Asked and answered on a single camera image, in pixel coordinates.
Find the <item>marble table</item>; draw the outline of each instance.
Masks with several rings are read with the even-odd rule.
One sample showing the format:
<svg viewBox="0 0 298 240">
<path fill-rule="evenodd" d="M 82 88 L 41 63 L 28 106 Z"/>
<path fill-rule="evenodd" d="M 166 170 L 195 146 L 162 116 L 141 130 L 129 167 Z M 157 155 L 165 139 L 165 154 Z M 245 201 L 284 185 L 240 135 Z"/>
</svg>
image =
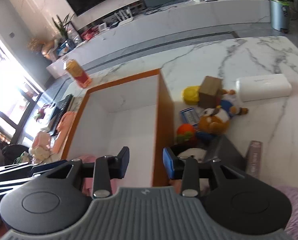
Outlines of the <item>marble table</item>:
<svg viewBox="0 0 298 240">
<path fill-rule="evenodd" d="M 262 141 L 260 179 L 298 187 L 298 49 L 286 37 L 214 41 L 159 52 L 91 75 L 92 86 L 155 68 L 162 69 L 175 102 L 175 127 L 181 123 L 177 112 L 188 107 L 181 91 L 200 85 L 206 75 L 222 78 L 224 88 L 234 89 L 239 77 L 284 73 L 291 96 L 244 103 L 249 113 L 232 120 L 227 136 L 242 155 L 251 140 Z M 72 83 L 64 97 L 70 93 L 82 98 L 85 90 Z"/>
</svg>

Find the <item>juice bottle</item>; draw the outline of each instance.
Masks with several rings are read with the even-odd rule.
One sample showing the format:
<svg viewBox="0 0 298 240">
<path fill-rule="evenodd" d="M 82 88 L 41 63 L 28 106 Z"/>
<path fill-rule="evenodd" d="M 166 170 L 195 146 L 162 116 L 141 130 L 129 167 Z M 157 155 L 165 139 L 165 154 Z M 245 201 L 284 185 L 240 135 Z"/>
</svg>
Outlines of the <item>juice bottle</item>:
<svg viewBox="0 0 298 240">
<path fill-rule="evenodd" d="M 78 86 L 81 88 L 86 88 L 91 83 L 91 78 L 82 69 L 79 63 L 74 59 L 68 59 L 68 57 L 63 56 L 62 58 L 63 69 L 66 70 L 70 76 L 74 78 Z"/>
</svg>

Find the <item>black round object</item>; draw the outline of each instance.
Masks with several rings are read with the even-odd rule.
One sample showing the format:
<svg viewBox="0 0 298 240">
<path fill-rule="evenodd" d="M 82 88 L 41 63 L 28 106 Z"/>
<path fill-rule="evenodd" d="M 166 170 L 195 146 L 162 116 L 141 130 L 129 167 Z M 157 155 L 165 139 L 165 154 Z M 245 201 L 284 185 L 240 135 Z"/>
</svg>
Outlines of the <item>black round object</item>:
<svg viewBox="0 0 298 240">
<path fill-rule="evenodd" d="M 72 185 L 75 180 L 49 174 L 2 198 L 0 215 L 8 228 L 32 235 L 50 234 L 68 228 L 85 214 L 90 200 Z"/>
<path fill-rule="evenodd" d="M 264 235 L 285 228 L 292 211 L 289 199 L 277 189 L 241 174 L 235 179 L 218 174 L 217 186 L 202 199 L 209 216 L 245 235 Z"/>
</svg>

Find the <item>silver trash can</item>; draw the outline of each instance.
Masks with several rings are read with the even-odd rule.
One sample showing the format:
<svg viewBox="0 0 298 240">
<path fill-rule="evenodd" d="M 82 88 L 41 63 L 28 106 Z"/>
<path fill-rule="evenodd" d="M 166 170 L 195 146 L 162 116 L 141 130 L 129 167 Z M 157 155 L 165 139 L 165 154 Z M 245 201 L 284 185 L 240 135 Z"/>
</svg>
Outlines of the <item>silver trash can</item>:
<svg viewBox="0 0 298 240">
<path fill-rule="evenodd" d="M 271 27 L 277 31 L 289 32 L 289 2 L 288 0 L 270 0 Z"/>
</svg>

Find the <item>brown cardboard box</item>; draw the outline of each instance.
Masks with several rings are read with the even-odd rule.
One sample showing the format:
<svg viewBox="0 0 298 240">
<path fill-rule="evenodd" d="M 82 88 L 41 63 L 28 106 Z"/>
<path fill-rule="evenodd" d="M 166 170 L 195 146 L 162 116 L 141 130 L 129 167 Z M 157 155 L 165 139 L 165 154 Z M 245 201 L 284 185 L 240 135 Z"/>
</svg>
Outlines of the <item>brown cardboard box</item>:
<svg viewBox="0 0 298 240">
<path fill-rule="evenodd" d="M 201 108 L 215 108 L 221 100 L 222 79 L 205 76 L 199 89 L 198 106 Z"/>
</svg>

